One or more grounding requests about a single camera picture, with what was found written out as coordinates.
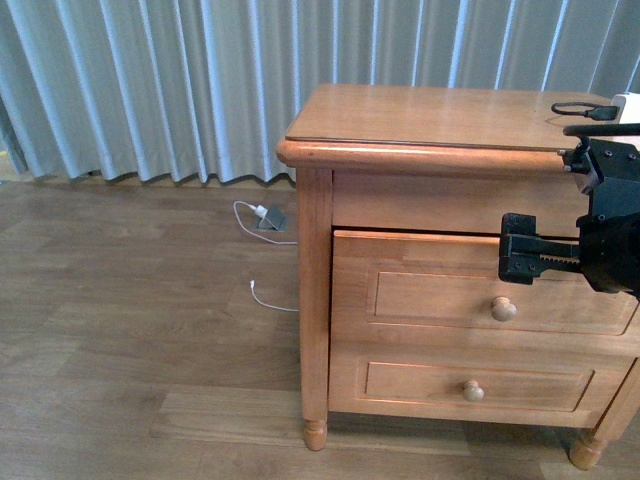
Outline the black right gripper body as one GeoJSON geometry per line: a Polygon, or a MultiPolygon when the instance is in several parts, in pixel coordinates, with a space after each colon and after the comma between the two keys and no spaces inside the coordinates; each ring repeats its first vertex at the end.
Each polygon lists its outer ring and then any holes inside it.
{"type": "Polygon", "coordinates": [[[578,242],[545,240],[534,216],[507,213],[499,242],[500,280],[531,285],[547,270],[583,275],[597,292],[639,296],[639,151],[631,144],[580,137],[562,151],[565,169],[589,197],[576,220],[578,242]]]}

